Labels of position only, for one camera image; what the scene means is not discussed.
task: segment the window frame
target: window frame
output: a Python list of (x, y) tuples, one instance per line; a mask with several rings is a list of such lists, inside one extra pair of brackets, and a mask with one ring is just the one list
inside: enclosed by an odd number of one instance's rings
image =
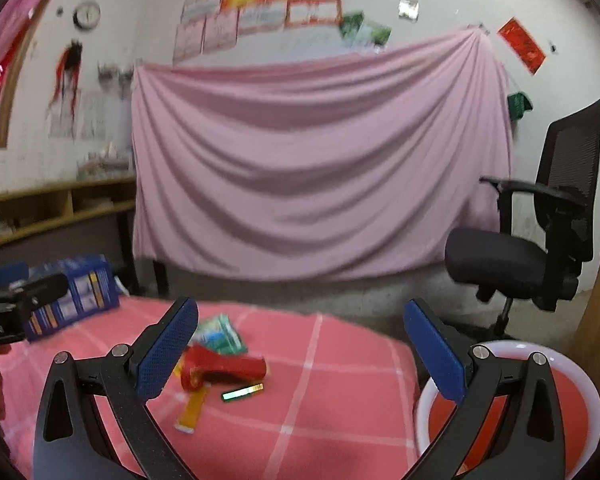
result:
[(33, 12), (29, 28), (27, 29), (22, 42), (16, 50), (13, 60), (7, 67), (2, 88), (0, 89), (0, 150), (7, 148), (9, 139), (9, 126), (11, 122), (11, 111), (13, 110), (13, 100), (18, 87), (18, 80), (22, 65), (29, 50), (29, 46), (38, 29), (40, 20), (45, 13), (49, 0), (40, 0), (40, 3)]

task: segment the blue gripper pad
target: blue gripper pad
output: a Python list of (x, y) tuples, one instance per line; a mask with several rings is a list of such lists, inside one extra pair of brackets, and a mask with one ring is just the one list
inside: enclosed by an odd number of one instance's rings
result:
[(190, 298), (180, 298), (157, 324), (142, 332), (130, 360), (142, 402), (160, 395), (197, 327), (198, 306)]
[(404, 306), (404, 329), (445, 399), (459, 404), (466, 394), (464, 368), (442, 334), (411, 300)]

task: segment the chair base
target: chair base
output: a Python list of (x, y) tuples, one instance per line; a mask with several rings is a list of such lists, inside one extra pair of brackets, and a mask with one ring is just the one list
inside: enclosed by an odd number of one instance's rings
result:
[(474, 340), (477, 343), (484, 343), (486, 341), (494, 341), (498, 339), (515, 339), (505, 333), (507, 325), (509, 324), (509, 312), (513, 305), (513, 298), (507, 298), (504, 304), (502, 312), (498, 316), (498, 319), (489, 328), (483, 326), (469, 325), (466, 323), (454, 323), (445, 322), (449, 326), (458, 330), (459, 333), (464, 334), (469, 339)]
[(496, 321), (495, 323), (493, 323), (490, 327), (484, 327), (484, 326), (476, 326), (476, 325), (471, 325), (468, 323), (455, 323), (455, 322), (449, 322), (449, 321), (443, 321), (446, 325), (449, 325), (453, 328), (455, 328), (456, 330), (458, 330), (459, 333), (467, 336), (469, 339), (472, 339), (473, 341), (475, 341), (476, 343), (485, 343), (487, 341), (494, 341), (494, 340), (498, 340), (498, 339), (507, 339), (507, 340), (512, 340), (515, 339), (515, 337), (512, 337), (510, 335), (508, 335), (507, 333), (503, 333), (500, 332), (500, 330), (497, 330), (497, 325), (498, 322)]

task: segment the clock face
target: clock face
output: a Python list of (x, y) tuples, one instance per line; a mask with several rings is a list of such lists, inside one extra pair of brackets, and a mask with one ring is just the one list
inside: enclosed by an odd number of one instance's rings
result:
[(93, 30), (100, 23), (100, 6), (94, 0), (87, 0), (76, 7), (74, 25), (80, 30)]

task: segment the blue box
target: blue box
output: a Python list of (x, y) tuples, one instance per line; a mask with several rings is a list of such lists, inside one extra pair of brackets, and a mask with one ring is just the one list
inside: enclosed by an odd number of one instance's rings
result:
[(24, 330), (27, 340), (36, 341), (55, 334), (76, 321), (120, 306), (111, 266), (102, 255), (66, 258), (53, 264), (29, 269), (29, 279), (62, 272), (69, 291), (52, 304), (37, 309)]

